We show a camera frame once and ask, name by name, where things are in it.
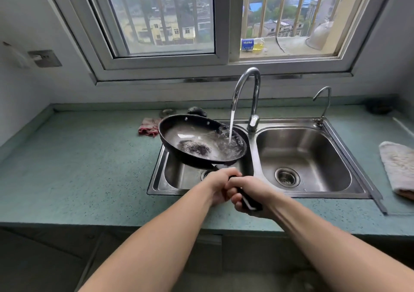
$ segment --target hand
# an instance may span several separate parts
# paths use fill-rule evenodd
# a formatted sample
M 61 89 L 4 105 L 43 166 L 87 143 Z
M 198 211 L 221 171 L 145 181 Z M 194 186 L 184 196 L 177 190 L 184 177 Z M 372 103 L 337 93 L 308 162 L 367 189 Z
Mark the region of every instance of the hand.
M 212 206 L 219 205 L 230 199 L 227 197 L 227 191 L 224 186 L 229 181 L 231 176 L 242 176 L 241 172 L 236 168 L 225 168 L 218 171 L 210 172 L 202 182 L 213 192 Z
M 263 211 L 249 211 L 243 209 L 241 199 L 242 196 L 237 192 L 236 187 L 241 187 L 246 194 L 251 196 L 255 201 L 260 202 L 263 205 Z M 227 197 L 231 199 L 234 204 L 234 208 L 237 211 L 247 213 L 251 216 L 259 218 L 267 218 L 275 220 L 274 207 L 277 204 L 278 199 L 289 198 L 282 193 L 277 192 L 274 188 L 262 182 L 261 180 L 253 176 L 245 176 L 242 178 L 231 178 L 226 186 Z

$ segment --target small faucet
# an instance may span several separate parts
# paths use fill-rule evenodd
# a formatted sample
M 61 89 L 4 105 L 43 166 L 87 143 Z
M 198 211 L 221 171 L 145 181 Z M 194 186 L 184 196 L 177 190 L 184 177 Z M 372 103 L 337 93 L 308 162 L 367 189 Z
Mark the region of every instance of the small faucet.
M 325 110 L 323 111 L 322 116 L 321 116 L 320 118 L 313 119 L 313 120 L 315 121 L 315 126 L 316 126 L 316 127 L 320 127 L 320 128 L 322 128 L 322 127 L 323 127 L 323 122 L 324 122 L 324 120 L 325 120 L 325 114 L 326 114 L 326 111 L 328 110 L 328 108 L 329 108 L 329 107 L 330 107 L 330 105 L 331 105 L 331 92 L 332 92 L 332 88 L 331 88 L 331 87 L 329 87 L 329 86 L 323 87 L 320 91 L 318 91 L 318 93 L 316 94 L 316 96 L 314 96 L 314 97 L 313 97 L 313 101 L 315 101 L 315 100 L 319 97 L 319 95 L 320 95 L 320 94 L 321 94 L 321 93 L 322 93 L 325 89 L 327 89 L 327 90 L 328 90 L 328 102 L 326 103 Z
M 247 126 L 248 132 L 256 132 L 257 126 L 259 125 L 259 116 L 256 114 L 257 111 L 257 103 L 259 102 L 259 91 L 260 91 L 260 72 L 257 68 L 249 68 L 247 71 L 245 71 L 240 79 L 237 82 L 237 85 L 234 89 L 233 94 L 233 101 L 231 102 L 231 110 L 235 111 L 235 108 L 237 106 L 237 101 L 240 97 L 241 89 L 244 86 L 244 83 L 246 80 L 251 76 L 255 75 L 255 89 L 253 91 L 253 103 L 252 103 L 252 112 L 250 114 L 249 118 L 249 124 Z

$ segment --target frying pan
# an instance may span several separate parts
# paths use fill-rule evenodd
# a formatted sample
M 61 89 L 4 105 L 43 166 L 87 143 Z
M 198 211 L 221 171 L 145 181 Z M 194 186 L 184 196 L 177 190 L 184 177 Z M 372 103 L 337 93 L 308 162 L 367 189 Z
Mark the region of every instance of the frying pan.
M 233 165 L 244 157 L 247 145 L 244 139 L 224 124 L 195 114 L 176 114 L 166 117 L 158 126 L 164 147 L 179 161 L 194 168 L 217 171 Z M 262 210 L 241 188 L 243 207 L 251 211 Z

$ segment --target double basin sink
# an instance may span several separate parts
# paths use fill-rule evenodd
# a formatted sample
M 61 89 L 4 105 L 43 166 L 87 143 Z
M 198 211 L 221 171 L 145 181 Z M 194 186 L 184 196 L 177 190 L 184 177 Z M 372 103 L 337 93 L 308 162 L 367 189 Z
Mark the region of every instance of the double basin sink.
M 234 123 L 249 146 L 233 165 L 244 176 L 255 176 L 291 197 L 372 198 L 382 206 L 381 194 L 327 120 L 320 128 L 311 118 L 266 119 L 254 133 L 247 132 L 247 121 Z M 183 195 L 207 174 L 180 163 L 162 147 L 148 194 Z

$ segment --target electrical outlet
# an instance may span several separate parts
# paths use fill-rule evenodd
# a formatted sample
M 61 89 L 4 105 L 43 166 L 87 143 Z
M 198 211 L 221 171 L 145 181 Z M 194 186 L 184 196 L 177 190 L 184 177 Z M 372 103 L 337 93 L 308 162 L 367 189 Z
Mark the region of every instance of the electrical outlet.
M 53 50 L 29 51 L 28 55 L 34 60 L 40 68 L 54 68 L 62 66 L 58 57 Z

